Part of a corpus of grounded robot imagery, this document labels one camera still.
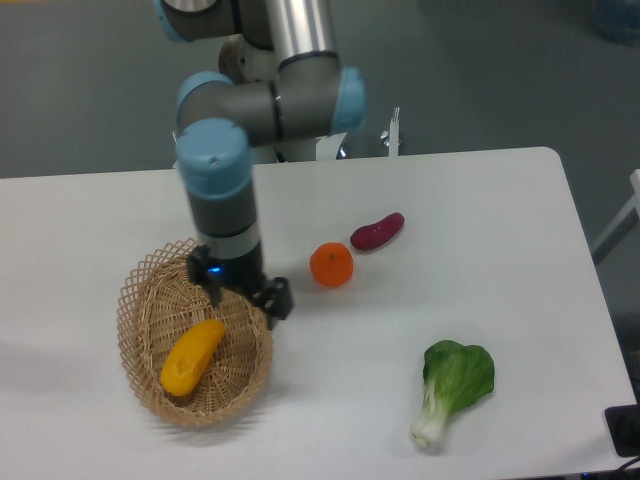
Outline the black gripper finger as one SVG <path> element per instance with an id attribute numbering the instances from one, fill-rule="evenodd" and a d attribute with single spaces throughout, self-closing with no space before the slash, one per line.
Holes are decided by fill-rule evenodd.
<path id="1" fill-rule="evenodd" d="M 189 281 L 199 286 L 208 296 L 213 307 L 222 300 L 222 286 L 218 277 L 218 266 L 213 263 L 207 245 L 195 247 L 187 256 L 186 268 Z"/>
<path id="2" fill-rule="evenodd" d="M 288 279 L 263 278 L 258 291 L 252 294 L 252 305 L 264 313 L 267 328 L 273 330 L 279 321 L 288 317 L 294 306 Z"/>

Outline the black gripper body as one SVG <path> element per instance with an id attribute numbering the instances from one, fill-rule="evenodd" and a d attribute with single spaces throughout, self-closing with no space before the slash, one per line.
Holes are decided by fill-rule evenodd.
<path id="1" fill-rule="evenodd" d="M 258 291 L 260 281 L 265 278 L 260 243 L 245 254 L 230 259 L 216 257 L 210 247 L 209 251 L 213 263 L 218 266 L 218 277 L 222 288 L 239 292 L 249 298 Z"/>

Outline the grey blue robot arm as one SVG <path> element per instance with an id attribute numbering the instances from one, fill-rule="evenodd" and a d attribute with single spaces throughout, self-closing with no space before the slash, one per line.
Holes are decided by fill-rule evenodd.
<path id="1" fill-rule="evenodd" d="M 340 63 L 325 1 L 158 1 L 154 9 L 175 41 L 236 34 L 274 56 L 263 80 L 236 82 L 222 71 L 186 79 L 175 144 L 200 239 L 186 260 L 189 280 L 212 304 L 230 290 L 269 323 L 283 320 L 293 298 L 285 278 L 263 271 L 254 151 L 358 129 L 367 114 L 363 78 Z"/>

